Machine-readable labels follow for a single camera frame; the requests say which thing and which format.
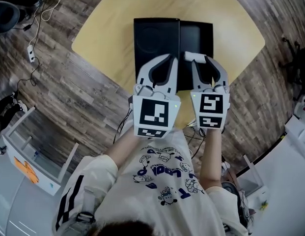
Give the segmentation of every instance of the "yellow table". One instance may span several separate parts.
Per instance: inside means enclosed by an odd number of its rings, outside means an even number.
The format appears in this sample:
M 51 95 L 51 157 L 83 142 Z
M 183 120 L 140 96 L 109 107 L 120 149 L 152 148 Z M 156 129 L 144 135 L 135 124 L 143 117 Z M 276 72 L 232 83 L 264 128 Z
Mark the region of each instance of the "yellow table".
M 73 50 L 133 94 L 135 84 L 133 19 L 171 17 L 214 25 L 214 58 L 232 83 L 265 45 L 260 31 L 236 0 L 102 0 L 73 43 Z M 189 91 L 175 125 L 184 128 L 194 111 Z

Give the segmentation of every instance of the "white t-shirt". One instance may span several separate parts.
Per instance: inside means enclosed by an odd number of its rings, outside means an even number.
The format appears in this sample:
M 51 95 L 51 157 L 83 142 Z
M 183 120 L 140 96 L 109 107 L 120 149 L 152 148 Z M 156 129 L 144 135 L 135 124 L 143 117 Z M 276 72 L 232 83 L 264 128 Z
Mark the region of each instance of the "white t-shirt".
M 58 211 L 56 223 L 81 211 L 84 187 L 97 198 L 94 216 L 99 227 L 140 220 L 152 226 L 155 235 L 223 236 L 225 225 L 234 235 L 248 235 L 240 224 L 237 197 L 220 187 L 203 190 L 185 137 L 177 131 L 165 140 L 141 143 L 119 171 L 107 155 L 85 157 L 64 189 L 64 211 Z

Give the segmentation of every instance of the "black tray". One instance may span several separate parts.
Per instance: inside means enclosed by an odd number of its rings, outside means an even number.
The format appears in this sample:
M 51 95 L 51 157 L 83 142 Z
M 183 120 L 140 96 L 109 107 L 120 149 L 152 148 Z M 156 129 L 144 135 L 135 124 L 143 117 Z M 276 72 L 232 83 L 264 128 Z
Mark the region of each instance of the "black tray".
M 140 68 L 153 58 L 171 54 L 179 59 L 177 91 L 192 90 L 191 63 L 184 61 L 184 52 L 206 54 L 213 58 L 213 25 L 208 23 L 180 21 L 176 18 L 134 19 L 136 79 Z M 166 79 L 168 64 L 153 73 L 155 81 Z M 211 82 L 211 74 L 205 64 L 200 64 L 202 78 Z

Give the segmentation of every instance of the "floor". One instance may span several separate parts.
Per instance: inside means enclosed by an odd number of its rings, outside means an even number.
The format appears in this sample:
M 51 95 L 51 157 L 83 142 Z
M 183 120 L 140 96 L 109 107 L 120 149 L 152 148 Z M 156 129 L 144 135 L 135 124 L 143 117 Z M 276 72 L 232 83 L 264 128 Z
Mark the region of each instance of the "floor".
M 37 85 L 22 82 L 20 98 L 36 106 L 34 115 L 20 132 L 33 137 L 38 151 L 62 165 L 75 142 L 80 144 L 70 170 L 85 155 L 98 155 L 111 144 L 125 117 L 128 93 L 71 50 L 80 28 L 101 0 L 62 0 L 50 21 L 42 22 L 36 55 L 40 67 L 33 74 Z M 231 84 L 231 108 L 223 134 L 222 153 L 237 171 L 264 153 L 284 132 L 293 112 L 293 94 L 278 62 L 291 60 L 283 36 L 305 46 L 305 0 L 238 0 L 266 40 L 266 46 Z M 37 62 L 30 64 L 26 52 L 36 27 L 0 35 L 0 98 L 16 90 Z M 184 130 L 188 141 L 191 128 Z M 195 153 L 202 142 L 190 141 Z M 194 165 L 199 169 L 203 149 Z

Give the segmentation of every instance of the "hair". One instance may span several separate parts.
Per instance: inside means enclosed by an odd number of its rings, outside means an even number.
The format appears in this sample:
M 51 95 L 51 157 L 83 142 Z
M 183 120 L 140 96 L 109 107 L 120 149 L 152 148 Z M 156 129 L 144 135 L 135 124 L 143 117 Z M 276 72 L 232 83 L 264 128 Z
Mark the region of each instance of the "hair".
M 112 236 L 112 235 L 132 235 L 132 236 L 153 236 L 153 228 L 141 221 L 125 221 L 120 223 L 110 223 L 103 228 L 93 227 L 86 236 Z

